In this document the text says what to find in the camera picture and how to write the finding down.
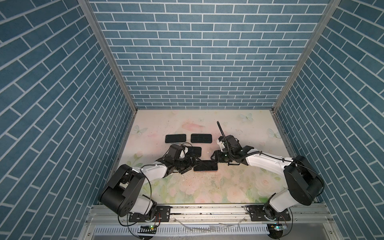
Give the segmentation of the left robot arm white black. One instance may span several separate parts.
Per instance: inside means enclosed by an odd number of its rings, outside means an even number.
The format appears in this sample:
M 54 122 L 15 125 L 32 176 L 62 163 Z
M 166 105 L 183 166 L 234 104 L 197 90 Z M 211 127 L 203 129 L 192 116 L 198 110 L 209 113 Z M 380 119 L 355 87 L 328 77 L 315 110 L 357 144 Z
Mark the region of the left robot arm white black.
M 152 194 L 148 197 L 140 194 L 143 185 L 173 173 L 184 174 L 201 161 L 189 147 L 172 144 L 166 153 L 152 164 L 139 168 L 126 164 L 119 166 L 99 194 L 99 202 L 119 217 L 140 214 L 149 221 L 156 214 L 157 202 L 153 200 Z

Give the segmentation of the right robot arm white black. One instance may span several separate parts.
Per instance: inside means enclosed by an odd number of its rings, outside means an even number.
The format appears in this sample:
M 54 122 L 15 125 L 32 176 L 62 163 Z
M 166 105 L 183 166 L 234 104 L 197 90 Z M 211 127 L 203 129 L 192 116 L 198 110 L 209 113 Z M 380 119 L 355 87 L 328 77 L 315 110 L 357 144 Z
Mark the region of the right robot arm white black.
M 273 194 L 264 204 L 266 214 L 281 213 L 297 204 L 309 206 L 325 188 L 323 178 L 303 156 L 283 158 L 251 146 L 242 147 L 232 135 L 219 137 L 217 144 L 220 149 L 212 155 L 212 160 L 228 165 L 258 167 L 285 178 L 287 188 Z

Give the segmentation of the blue phone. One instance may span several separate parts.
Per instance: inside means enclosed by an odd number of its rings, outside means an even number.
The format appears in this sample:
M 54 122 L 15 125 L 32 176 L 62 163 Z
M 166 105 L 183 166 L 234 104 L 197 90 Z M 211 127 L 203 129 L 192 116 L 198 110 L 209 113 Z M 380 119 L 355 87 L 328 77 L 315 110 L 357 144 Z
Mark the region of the blue phone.
M 166 135 L 165 143 L 173 144 L 173 143 L 185 143 L 187 141 L 186 134 L 174 134 L 174 135 Z

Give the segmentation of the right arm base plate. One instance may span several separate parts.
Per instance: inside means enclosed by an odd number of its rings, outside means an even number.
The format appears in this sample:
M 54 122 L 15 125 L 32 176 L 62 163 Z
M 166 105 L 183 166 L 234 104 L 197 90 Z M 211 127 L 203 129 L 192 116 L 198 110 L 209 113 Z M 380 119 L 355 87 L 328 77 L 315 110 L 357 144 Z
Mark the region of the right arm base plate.
M 250 215 L 252 222 L 262 221 L 290 221 L 291 215 L 289 210 L 277 212 L 269 205 L 247 205 L 244 207 L 246 212 Z

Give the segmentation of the black phone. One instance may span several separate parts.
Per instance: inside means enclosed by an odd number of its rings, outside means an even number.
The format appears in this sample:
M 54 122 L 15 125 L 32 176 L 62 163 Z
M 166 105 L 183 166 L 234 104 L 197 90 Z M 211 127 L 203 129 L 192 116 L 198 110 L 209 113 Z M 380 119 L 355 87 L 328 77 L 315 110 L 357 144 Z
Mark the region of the black phone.
M 188 147 L 187 155 L 195 156 L 200 158 L 202 156 L 202 148 L 201 147 Z
M 213 137 L 211 134 L 191 134 L 191 143 L 211 144 Z
M 216 172 L 218 170 L 218 163 L 208 160 L 200 161 L 193 170 L 194 172 Z

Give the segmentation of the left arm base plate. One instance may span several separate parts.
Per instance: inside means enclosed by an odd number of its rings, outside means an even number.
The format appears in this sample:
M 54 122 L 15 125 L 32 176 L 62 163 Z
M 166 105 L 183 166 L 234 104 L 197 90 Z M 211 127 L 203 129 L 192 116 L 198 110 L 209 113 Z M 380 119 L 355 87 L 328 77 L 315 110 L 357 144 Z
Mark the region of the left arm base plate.
M 142 215 L 140 213 L 131 213 L 129 215 L 129 222 L 130 223 L 144 223 L 144 222 L 153 222 L 155 219 L 157 219 L 157 222 L 163 223 L 163 222 L 169 222 L 170 215 L 171 215 L 171 206 L 157 206 L 156 209 L 151 209 L 152 213 L 154 215 L 151 217 L 151 215 Z

